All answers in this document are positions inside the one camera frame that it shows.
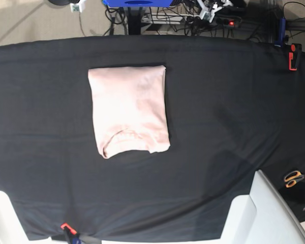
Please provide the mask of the orange handled scissors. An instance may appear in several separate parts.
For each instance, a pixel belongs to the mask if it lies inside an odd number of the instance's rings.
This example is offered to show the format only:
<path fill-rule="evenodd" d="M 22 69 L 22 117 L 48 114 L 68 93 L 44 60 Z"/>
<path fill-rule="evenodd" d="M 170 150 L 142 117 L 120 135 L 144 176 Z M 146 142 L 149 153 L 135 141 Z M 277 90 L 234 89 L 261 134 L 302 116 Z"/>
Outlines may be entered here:
<path fill-rule="evenodd" d="M 283 179 L 286 188 L 291 188 L 303 180 L 305 180 L 305 174 L 301 173 L 299 170 L 291 171 Z"/>

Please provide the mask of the black table cloth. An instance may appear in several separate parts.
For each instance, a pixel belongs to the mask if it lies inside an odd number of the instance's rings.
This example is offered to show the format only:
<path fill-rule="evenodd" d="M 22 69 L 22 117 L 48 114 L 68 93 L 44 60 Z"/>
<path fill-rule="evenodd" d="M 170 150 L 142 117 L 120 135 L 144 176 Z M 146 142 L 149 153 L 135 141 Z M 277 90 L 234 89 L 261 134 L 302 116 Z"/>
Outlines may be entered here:
<path fill-rule="evenodd" d="M 167 152 L 98 153 L 90 68 L 166 67 Z M 262 170 L 305 221 L 305 53 L 271 44 L 109 36 L 0 47 L 0 190 L 32 239 L 67 222 L 114 241 L 219 238 Z"/>

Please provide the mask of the blue plastic box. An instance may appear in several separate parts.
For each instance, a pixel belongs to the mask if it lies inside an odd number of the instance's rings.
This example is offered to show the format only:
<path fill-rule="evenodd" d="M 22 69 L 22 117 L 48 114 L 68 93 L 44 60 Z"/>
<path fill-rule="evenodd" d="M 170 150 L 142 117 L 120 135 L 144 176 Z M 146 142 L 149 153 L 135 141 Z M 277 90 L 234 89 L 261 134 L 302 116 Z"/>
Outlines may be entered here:
<path fill-rule="evenodd" d="M 109 7 L 169 7 L 172 0 L 102 0 Z"/>

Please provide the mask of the pink T-shirt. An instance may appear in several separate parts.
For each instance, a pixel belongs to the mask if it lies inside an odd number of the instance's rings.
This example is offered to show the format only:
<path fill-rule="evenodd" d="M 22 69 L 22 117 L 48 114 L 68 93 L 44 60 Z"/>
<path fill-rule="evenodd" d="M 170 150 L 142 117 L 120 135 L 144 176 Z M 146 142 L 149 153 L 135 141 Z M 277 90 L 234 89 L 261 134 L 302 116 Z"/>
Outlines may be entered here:
<path fill-rule="evenodd" d="M 95 140 L 103 158 L 169 149 L 165 66 L 90 69 L 88 81 Z"/>

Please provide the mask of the red black clamp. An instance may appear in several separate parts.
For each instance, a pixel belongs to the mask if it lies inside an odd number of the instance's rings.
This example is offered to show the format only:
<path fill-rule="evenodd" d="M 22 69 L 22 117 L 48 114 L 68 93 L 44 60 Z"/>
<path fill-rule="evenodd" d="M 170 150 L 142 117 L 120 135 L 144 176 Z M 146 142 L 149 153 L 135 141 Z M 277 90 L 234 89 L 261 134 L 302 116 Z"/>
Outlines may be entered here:
<path fill-rule="evenodd" d="M 302 54 L 302 45 L 293 43 L 289 48 L 288 68 L 290 71 L 297 71 L 300 57 Z"/>

